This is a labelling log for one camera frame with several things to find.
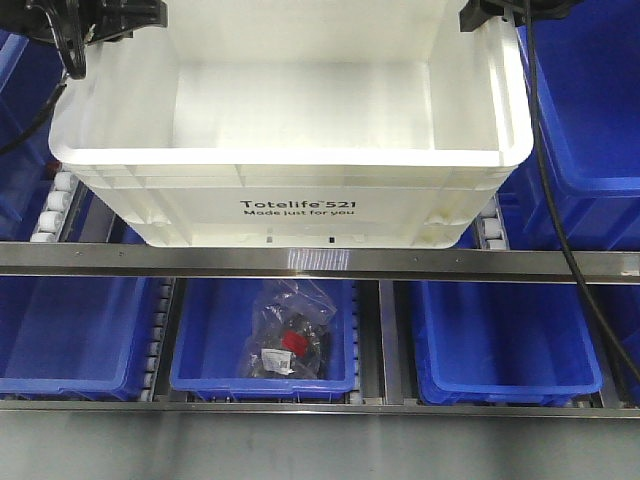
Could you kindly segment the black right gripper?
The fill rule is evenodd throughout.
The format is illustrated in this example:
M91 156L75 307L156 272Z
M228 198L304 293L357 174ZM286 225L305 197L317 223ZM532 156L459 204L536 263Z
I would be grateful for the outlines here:
M505 7L512 11L517 25L525 25L528 21L561 20L580 3L582 0L468 0L459 11L459 29L473 32L491 18L501 17Z

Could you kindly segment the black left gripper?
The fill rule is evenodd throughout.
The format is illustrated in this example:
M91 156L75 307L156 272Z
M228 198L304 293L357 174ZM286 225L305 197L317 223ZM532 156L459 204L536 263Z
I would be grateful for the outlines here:
M1 29L36 42L54 43L56 22L65 36L77 27L91 45L129 38L135 30L168 26L163 1L3 1Z

